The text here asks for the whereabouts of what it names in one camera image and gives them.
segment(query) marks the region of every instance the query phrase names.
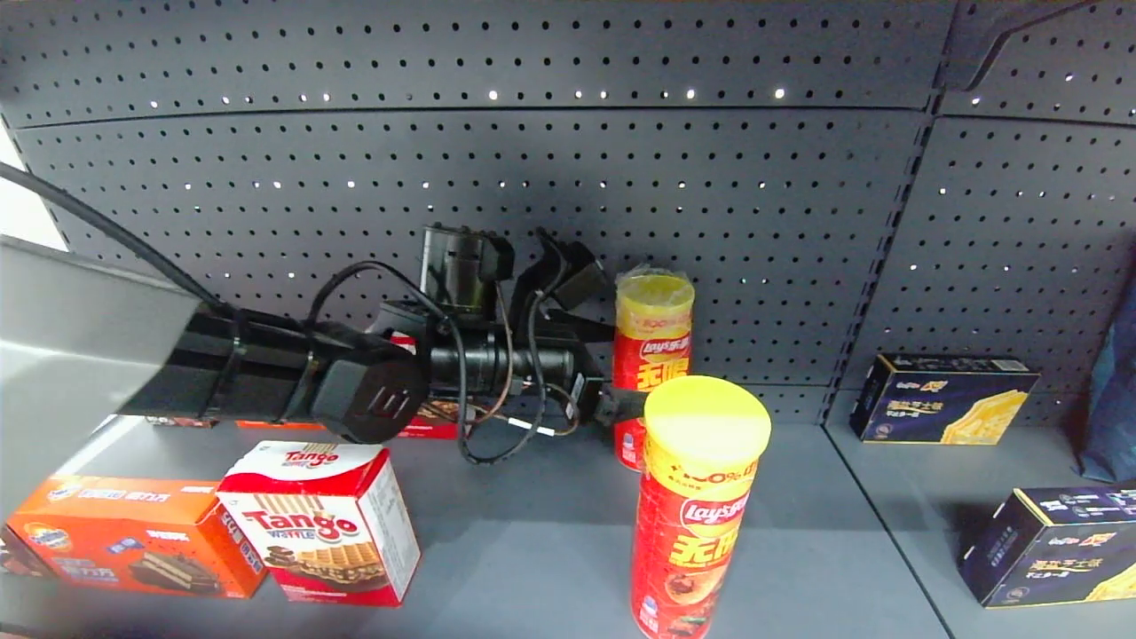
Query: shelf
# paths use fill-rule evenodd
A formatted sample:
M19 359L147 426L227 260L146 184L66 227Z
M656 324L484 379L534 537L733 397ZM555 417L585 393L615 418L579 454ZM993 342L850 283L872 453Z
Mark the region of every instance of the shelf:
M216 479L260 439L329 437L227 424L108 432L117 441L82 473ZM423 546L401 609L289 604L270 579L252 600L237 601L81 588L55 595L9 575L0 580L0 620L60 632L145 628L167 637L638 636L628 601L637 475L588 432L540 438L491 468L467 465L454 448L425 440L392 446ZM871 596L860 596L866 592ZM816 426L775 429L750 499L713 636L754 632L942 637L910 572Z
M952 636L1131 633L1136 600L987 611L959 575L962 545L982 532L1013 488L1094 483L1077 475L1058 425L1011 426L994 447L863 443L846 422L858 393L837 395L828 432Z

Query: perforated metal panel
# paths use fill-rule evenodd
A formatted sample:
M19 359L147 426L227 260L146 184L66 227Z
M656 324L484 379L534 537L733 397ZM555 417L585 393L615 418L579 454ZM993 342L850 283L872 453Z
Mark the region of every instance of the perforated metal panel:
M1080 392L1133 258L1136 131L945 118L853 351L1012 354Z
M222 296L304 313L335 271L416 273L424 223L496 229L523 263L538 224L609 273L687 272L698 370L828 383L918 114L855 110L316 113L25 130L41 176L141 233ZM58 215L70 246L136 259ZM383 285L327 313L371 318ZM611 320L612 300L586 313Z
M986 3L969 5L986 10ZM946 93L943 113L1136 125L1136 7L1122 0L1081 3L1027 24L1006 32L972 91ZM971 33L983 26L974 20L959 28Z
M953 2L7 3L12 126L357 108L921 108Z

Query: yellow lid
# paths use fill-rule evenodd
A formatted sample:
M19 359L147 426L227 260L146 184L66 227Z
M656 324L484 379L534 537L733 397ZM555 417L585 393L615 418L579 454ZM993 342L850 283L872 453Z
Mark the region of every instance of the yellow lid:
M662 273L634 275L621 280L616 287L616 292L620 305L640 315L651 315L694 302L694 285L688 280Z
M652 390L643 421L659 446L700 464L757 459L772 431L769 412L750 391L704 375L675 377Z

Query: lay's chip can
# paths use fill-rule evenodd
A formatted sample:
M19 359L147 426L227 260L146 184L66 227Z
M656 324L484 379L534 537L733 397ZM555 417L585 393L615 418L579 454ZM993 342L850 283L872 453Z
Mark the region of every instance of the lay's chip can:
M680 274L644 266L623 274L616 284L612 385L649 391L686 375L693 306L694 285ZM640 470L643 421L619 422L615 431L616 457L628 468Z
M701 639L769 443L769 413L738 385L693 375L653 390L644 422L632 615L651 639Z

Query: blue bag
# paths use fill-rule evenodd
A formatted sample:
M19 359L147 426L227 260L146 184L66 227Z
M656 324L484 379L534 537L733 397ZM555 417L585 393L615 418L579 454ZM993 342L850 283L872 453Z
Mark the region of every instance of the blue bag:
M1093 366L1089 393L1081 476L1105 482L1136 479L1136 281Z

